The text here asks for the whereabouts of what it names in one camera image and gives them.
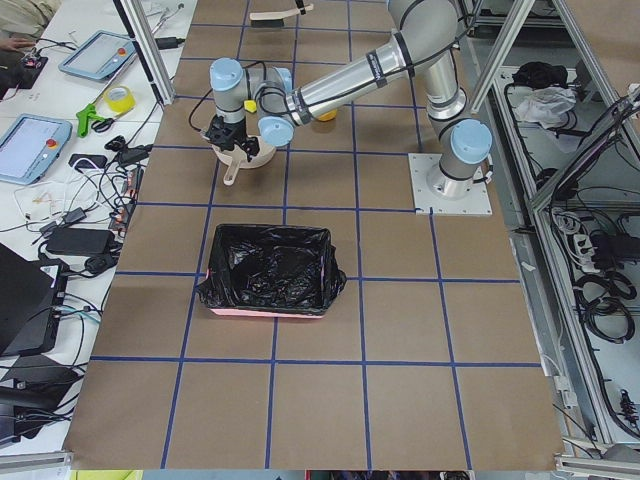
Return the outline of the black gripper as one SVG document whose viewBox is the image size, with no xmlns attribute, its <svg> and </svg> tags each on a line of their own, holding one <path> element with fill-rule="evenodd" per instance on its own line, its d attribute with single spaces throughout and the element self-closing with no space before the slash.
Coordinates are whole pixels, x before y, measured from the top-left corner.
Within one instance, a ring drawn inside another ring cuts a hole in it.
<svg viewBox="0 0 640 480">
<path fill-rule="evenodd" d="M 241 147 L 248 162 L 259 154 L 259 139 L 247 137 L 245 120 L 228 122 L 216 115 L 212 118 L 205 137 L 211 145 L 222 151 L 233 151 L 236 146 Z"/>
</svg>

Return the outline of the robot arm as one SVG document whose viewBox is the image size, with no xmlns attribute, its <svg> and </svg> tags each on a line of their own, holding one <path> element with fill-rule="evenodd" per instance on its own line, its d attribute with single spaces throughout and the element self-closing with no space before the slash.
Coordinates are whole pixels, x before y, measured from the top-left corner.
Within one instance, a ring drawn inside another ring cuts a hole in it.
<svg viewBox="0 0 640 480">
<path fill-rule="evenodd" d="M 390 1 L 395 31 L 389 40 L 338 70 L 295 88 L 288 70 L 242 66 L 219 58 L 210 67 L 216 114 L 202 136 L 220 151 L 239 149 L 252 159 L 266 142 L 282 147 L 296 127 L 401 78 L 424 83 L 427 114 L 442 148 L 427 175 L 430 189 L 447 199 L 464 197 L 488 157 L 492 134 L 471 118 L 451 52 L 459 39 L 457 11 L 449 1 Z"/>
</svg>

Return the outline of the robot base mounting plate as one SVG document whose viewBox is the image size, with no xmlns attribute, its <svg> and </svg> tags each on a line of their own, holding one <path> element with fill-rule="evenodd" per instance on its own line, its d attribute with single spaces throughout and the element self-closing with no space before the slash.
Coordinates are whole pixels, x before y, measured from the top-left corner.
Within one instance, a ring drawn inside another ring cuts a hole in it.
<svg viewBox="0 0 640 480">
<path fill-rule="evenodd" d="M 441 154 L 408 155 L 414 211 L 418 215 L 491 216 L 484 172 L 478 166 L 471 179 L 457 181 L 440 169 Z"/>
</svg>

